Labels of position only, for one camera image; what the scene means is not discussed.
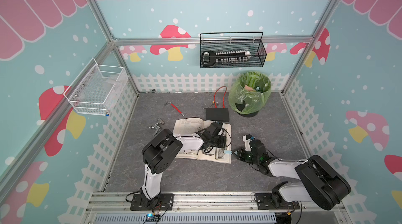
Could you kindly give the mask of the sketch drawing book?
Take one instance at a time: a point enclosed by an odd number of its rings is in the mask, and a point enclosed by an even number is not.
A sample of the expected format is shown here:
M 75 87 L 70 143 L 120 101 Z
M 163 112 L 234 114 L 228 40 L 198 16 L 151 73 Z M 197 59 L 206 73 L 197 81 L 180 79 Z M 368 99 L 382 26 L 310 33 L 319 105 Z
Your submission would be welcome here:
M 201 118 L 188 118 L 188 119 L 180 119 L 175 122 L 173 134 L 176 137 L 182 138 L 192 138 L 197 131 L 207 128 L 213 121 L 206 120 L 204 121 Z M 191 159 L 191 160 L 201 160 L 201 161 L 211 161 L 217 163 L 231 163 L 231 155 L 225 154 L 224 151 L 231 151 L 231 125 L 224 123 L 223 128 L 226 129 L 228 133 L 227 136 L 227 144 L 228 146 L 225 149 L 214 148 L 210 153 L 203 153 L 203 151 L 190 149 L 190 147 L 199 147 L 199 144 L 189 144 L 183 143 L 183 147 L 180 152 L 177 154 L 176 158 L 179 159 Z

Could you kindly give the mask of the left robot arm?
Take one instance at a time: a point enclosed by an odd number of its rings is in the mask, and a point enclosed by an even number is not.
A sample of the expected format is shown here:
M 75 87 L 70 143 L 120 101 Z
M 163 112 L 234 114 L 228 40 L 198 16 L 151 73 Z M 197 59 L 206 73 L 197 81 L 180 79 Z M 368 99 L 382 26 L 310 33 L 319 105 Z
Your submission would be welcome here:
M 231 135 L 223 123 L 213 121 L 207 128 L 195 133 L 174 134 L 162 129 L 142 150 L 145 176 L 140 195 L 143 199 L 156 201 L 161 194 L 163 172 L 172 164 L 180 152 L 231 146 Z

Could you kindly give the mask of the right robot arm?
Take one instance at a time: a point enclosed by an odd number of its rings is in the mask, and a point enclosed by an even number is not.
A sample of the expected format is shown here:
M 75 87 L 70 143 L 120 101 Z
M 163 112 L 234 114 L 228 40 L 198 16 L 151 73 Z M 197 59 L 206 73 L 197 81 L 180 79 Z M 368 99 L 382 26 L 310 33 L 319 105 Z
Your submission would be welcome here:
M 286 160 L 271 153 L 251 135 L 244 136 L 245 146 L 232 151 L 237 160 L 268 177 L 295 179 L 283 181 L 269 193 L 256 193 L 258 209 L 284 209 L 296 203 L 313 202 L 323 210 L 331 210 L 348 196 L 350 184 L 322 157 Z

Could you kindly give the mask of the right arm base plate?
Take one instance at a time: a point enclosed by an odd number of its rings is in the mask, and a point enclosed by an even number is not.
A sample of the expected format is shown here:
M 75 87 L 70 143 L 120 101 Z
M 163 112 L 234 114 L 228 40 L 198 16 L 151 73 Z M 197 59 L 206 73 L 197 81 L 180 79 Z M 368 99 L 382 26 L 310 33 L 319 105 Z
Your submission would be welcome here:
M 287 210 L 294 211 L 300 209 L 298 202 L 287 202 L 279 193 L 255 193 L 254 201 L 258 210 Z

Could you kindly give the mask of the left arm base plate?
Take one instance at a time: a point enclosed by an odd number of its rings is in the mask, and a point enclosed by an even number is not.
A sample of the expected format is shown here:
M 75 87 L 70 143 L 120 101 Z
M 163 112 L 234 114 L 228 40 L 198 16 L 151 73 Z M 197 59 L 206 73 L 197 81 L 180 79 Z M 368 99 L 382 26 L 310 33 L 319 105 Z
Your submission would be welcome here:
M 148 199 L 145 194 L 135 194 L 131 201 L 130 210 L 172 210 L 174 194 L 159 194 Z

